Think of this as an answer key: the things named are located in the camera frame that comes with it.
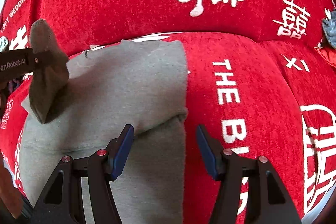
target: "gray sock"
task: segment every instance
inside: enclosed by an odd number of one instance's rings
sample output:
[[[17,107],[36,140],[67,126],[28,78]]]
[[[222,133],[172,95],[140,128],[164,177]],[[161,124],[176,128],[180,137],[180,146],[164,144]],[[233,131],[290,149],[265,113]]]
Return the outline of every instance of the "gray sock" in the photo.
[[[44,19],[31,26],[30,45],[33,53],[50,51],[54,59],[52,65],[34,71],[29,96],[22,102],[25,109],[29,102],[32,114],[40,123],[45,123],[56,93],[68,82],[68,56],[59,48],[53,31]]]

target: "brown sock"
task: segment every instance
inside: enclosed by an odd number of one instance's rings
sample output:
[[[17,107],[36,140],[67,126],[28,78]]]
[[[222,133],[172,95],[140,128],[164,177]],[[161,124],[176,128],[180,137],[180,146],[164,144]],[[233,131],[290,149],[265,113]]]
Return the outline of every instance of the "brown sock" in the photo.
[[[53,56],[52,65],[34,71],[29,88],[30,108],[37,120],[45,123],[56,93],[68,82],[69,58],[59,48],[53,31],[44,19],[37,20],[31,26],[30,45],[33,53],[50,51]]]

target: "gray cloth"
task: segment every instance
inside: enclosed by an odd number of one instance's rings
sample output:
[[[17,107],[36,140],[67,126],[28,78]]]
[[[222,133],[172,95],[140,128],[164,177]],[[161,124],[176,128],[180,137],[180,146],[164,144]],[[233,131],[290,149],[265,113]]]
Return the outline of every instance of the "gray cloth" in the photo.
[[[68,62],[68,85],[48,123],[31,113],[26,120],[20,175],[29,201],[35,205],[62,156],[90,156],[130,123],[135,141],[123,174],[111,183],[123,223],[181,224],[187,78],[181,42],[122,41],[86,56]],[[87,184],[83,203],[93,224]]]
[[[322,20],[322,28],[329,45],[336,49],[336,10],[331,12],[331,19]]]
[[[34,77],[29,87],[29,96],[24,102],[25,108],[33,112],[40,123],[46,122],[48,111],[56,93],[63,88],[68,79],[68,56],[59,48],[56,37],[44,19],[33,23],[30,30],[30,45],[34,53],[50,51],[53,57],[52,65],[34,71]]]

